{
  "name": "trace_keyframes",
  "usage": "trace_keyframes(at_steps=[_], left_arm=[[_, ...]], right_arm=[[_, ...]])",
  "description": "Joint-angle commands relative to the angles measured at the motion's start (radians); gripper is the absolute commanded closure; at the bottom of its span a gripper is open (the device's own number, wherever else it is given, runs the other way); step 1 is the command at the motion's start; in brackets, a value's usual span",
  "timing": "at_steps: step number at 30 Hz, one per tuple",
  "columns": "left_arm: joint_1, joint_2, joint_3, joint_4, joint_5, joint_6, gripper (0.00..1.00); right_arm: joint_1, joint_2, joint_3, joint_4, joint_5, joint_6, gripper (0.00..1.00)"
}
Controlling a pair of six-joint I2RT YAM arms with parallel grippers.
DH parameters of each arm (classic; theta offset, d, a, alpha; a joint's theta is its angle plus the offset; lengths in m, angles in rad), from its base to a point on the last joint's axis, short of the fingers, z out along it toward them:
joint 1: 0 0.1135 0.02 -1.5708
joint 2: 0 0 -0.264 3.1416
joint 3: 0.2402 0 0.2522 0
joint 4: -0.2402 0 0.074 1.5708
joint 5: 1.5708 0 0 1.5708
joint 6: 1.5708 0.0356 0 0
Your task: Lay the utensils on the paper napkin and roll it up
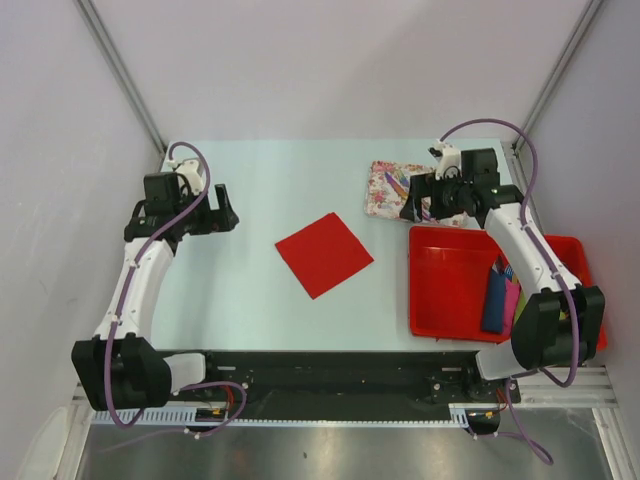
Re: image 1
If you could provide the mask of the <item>red paper napkin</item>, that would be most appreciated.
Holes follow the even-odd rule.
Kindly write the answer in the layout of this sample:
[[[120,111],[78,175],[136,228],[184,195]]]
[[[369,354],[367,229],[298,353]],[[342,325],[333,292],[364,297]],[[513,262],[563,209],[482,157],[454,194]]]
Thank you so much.
[[[335,212],[276,242],[275,248],[311,299],[317,299],[374,262]]]

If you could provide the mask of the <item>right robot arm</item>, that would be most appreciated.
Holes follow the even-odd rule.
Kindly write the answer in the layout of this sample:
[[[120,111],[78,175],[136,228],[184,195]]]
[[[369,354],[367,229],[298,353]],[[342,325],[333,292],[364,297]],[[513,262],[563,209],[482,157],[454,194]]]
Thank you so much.
[[[572,384],[578,368],[594,358],[604,317],[605,297],[586,286],[559,259],[529,213],[521,190],[504,184],[490,148],[460,150],[438,141],[430,153],[434,171],[411,176],[400,211],[418,222],[465,213],[497,244],[519,280],[526,304],[508,340],[476,354],[476,367],[463,373],[461,388],[484,401],[497,380],[566,365],[561,387]]]

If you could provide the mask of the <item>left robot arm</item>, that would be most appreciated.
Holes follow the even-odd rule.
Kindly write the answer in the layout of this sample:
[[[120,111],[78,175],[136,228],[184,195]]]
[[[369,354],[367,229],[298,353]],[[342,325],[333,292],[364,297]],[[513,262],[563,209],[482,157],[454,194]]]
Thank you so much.
[[[201,353],[163,355],[149,342],[163,279],[186,235],[233,230],[239,218],[226,187],[217,208],[205,192],[203,168],[194,159],[143,180],[145,197],[125,227],[124,262],[107,312],[92,338],[74,344],[71,359],[96,411],[164,406],[184,387],[197,398],[214,397],[221,376]]]

